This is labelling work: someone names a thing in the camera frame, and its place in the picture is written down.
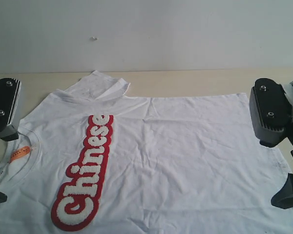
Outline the white t-shirt red lettering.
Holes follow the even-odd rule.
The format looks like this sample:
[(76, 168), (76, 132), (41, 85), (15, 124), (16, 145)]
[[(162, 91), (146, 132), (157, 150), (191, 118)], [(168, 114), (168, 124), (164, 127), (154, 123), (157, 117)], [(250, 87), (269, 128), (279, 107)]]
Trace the white t-shirt red lettering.
[(245, 94), (127, 97), (99, 72), (50, 93), (0, 164), (0, 234), (293, 234), (289, 167)]

